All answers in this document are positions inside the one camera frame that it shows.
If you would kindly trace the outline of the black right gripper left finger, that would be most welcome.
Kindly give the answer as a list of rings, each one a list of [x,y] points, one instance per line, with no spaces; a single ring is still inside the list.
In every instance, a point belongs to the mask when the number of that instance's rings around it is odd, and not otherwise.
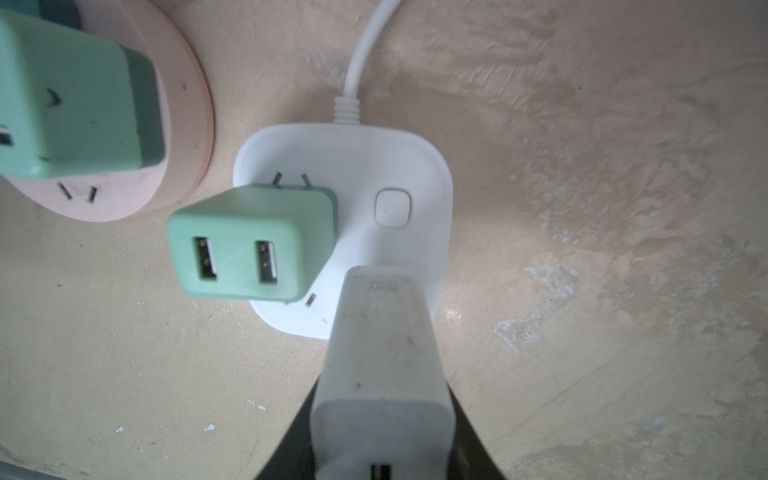
[[[310,415],[318,382],[310,389],[274,453],[255,477],[256,480],[312,480],[315,457],[312,448]]]

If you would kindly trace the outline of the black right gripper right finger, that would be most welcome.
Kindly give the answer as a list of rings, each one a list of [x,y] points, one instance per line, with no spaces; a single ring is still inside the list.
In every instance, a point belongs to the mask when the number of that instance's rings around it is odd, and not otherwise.
[[[448,461],[448,480],[505,480],[473,428],[458,398],[449,388],[455,413],[455,434]]]

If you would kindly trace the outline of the white usb charger plug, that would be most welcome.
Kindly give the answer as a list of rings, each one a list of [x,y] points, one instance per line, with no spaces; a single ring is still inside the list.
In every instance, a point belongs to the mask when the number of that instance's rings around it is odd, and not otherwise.
[[[444,479],[455,429],[420,283],[350,269],[310,413],[317,478]]]

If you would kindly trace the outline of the green usb charger plug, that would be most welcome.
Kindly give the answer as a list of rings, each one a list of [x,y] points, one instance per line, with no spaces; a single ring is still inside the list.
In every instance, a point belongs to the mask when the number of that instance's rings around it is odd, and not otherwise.
[[[2,10],[2,175],[97,175],[154,166],[164,157],[157,78],[147,57]]]

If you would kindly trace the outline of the teal usb charger plug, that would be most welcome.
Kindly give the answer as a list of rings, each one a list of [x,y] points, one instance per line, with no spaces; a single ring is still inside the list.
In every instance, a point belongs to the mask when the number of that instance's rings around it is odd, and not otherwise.
[[[82,29],[78,8],[72,0],[1,0],[1,8],[77,30]]]

